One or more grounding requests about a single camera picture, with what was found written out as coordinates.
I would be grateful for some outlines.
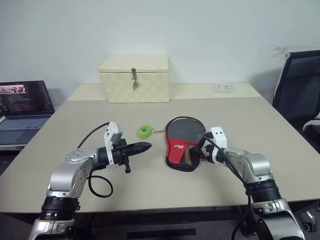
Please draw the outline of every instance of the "floor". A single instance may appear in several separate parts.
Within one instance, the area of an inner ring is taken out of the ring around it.
[[[0,155],[0,175],[13,160],[14,156],[12,155]],[[316,216],[317,222],[320,223],[320,212],[312,210],[312,213]],[[183,224],[124,225],[115,227],[95,227],[92,228],[92,233],[96,240],[230,240],[232,231],[236,224],[237,221],[228,220]],[[32,226],[28,223],[0,213],[0,240],[26,240],[28,239],[31,228]],[[152,237],[152,233],[156,233],[156,231],[177,229],[182,232],[186,232],[185,236]],[[137,232],[145,231],[151,231],[149,232],[149,237],[144,236],[145,238],[137,238]],[[305,237],[306,240],[320,240],[320,230],[313,233],[305,232]],[[245,240],[247,238],[242,236],[241,233],[237,233],[235,239]],[[250,239],[258,240],[258,237],[253,236]]]

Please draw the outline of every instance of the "table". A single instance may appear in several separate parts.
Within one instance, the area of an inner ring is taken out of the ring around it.
[[[52,171],[96,126],[117,122],[129,144],[141,141],[136,136],[139,126],[163,129],[177,116],[195,117],[206,129],[221,126],[230,147],[264,154],[288,201],[320,198],[318,153],[260,96],[173,99],[169,103],[68,100],[0,176],[0,212],[39,212]],[[97,131],[83,147],[102,147],[103,133],[103,129]],[[130,157],[131,173],[125,174],[123,166],[96,172],[112,182],[114,194],[98,198],[86,184],[79,199],[80,212],[246,204],[242,183],[226,167],[201,162],[193,172],[177,171],[165,163],[163,134],[153,134],[145,141],[152,148]],[[96,191],[108,192],[104,182],[92,182]]]

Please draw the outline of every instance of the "black cable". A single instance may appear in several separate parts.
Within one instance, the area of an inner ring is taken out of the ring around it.
[[[214,141],[212,141],[210,138],[208,138],[207,136],[203,136],[209,143],[211,143],[213,146],[215,146],[221,153],[222,155],[225,157],[226,163],[228,168],[231,170],[231,172],[245,185],[246,182],[244,181],[244,179],[242,178],[242,176],[238,173],[236,167],[234,166],[234,164],[230,161],[228,155],[217,145],[214,143]]]
[[[85,138],[80,142],[80,144],[76,147],[77,149],[81,148],[82,144],[84,144],[84,142],[88,139],[88,137],[90,137],[91,134],[93,134],[95,131],[97,131],[98,129],[104,127],[105,125],[109,125],[109,122],[106,122],[100,126],[97,126],[95,129],[93,129],[87,136],[85,136]]]
[[[77,149],[81,148],[82,144],[84,144],[84,142],[88,139],[88,137],[90,137],[91,134],[93,134],[95,131],[97,131],[98,129],[104,127],[104,126],[108,126],[109,125],[109,122],[106,122],[104,124],[101,124],[100,126],[97,126],[95,129],[93,129],[87,136],[85,136],[85,138],[80,142],[80,144],[76,147]],[[114,187],[112,186],[112,183],[106,179],[105,177],[103,176],[99,176],[99,175],[92,175],[92,173],[97,170],[97,168],[92,168],[90,173],[89,173],[89,176],[87,177],[87,180],[88,180],[88,186],[89,186],[89,189],[90,191],[92,192],[93,195],[97,196],[97,197],[100,197],[100,198],[108,198],[110,197],[113,193],[114,193]],[[97,193],[93,187],[92,187],[92,184],[91,184],[91,179],[93,178],[96,178],[96,179],[103,179],[105,180],[109,185],[110,185],[110,188],[111,188],[111,191],[108,195],[101,195],[99,193]]]
[[[99,176],[99,175],[93,175],[92,176],[92,173],[96,170],[96,168],[92,168],[90,173],[89,173],[89,176],[87,177],[87,180],[88,180],[88,186],[89,186],[89,189],[90,191],[93,193],[93,195],[99,197],[99,198],[108,198],[110,197],[113,193],[114,193],[114,187],[112,186],[112,183],[106,179],[105,177],[103,176]],[[93,188],[92,188],[92,185],[91,185],[91,179],[93,178],[96,178],[96,179],[103,179],[105,180],[109,185],[110,185],[110,188],[111,188],[111,191],[108,195],[101,195],[99,193],[97,193]]]
[[[249,211],[250,211],[250,207],[251,207],[251,197],[250,195],[248,195],[248,204],[247,204],[247,209],[245,211],[245,214],[243,216],[243,218],[239,221],[239,223],[235,226],[233,232],[232,232],[232,235],[231,235],[231,240],[235,240],[235,236],[236,236],[236,233],[238,231],[238,229],[240,228],[241,224],[243,223],[243,221],[246,220],[248,214],[249,214]]]

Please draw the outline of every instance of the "white wall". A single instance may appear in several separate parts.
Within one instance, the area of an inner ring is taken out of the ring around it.
[[[168,54],[171,83],[250,81],[267,99],[287,52],[320,49],[319,0],[0,0],[0,82],[60,105],[110,54]]]

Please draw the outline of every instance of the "storage box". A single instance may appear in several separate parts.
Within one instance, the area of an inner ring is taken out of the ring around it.
[[[169,102],[166,55],[113,55],[99,72],[110,103]]]

